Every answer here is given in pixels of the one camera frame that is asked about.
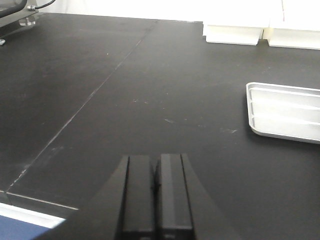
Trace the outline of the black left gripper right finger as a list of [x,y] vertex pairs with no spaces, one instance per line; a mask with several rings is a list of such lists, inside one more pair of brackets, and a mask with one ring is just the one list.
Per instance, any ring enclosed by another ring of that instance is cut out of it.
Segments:
[[201,184],[186,154],[162,154],[155,171],[159,240],[238,240],[229,220]]

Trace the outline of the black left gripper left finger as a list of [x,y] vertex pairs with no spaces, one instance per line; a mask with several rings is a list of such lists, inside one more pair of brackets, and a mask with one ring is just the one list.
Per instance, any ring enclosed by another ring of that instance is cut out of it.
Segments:
[[150,158],[124,156],[86,206],[37,239],[156,239],[154,170]]

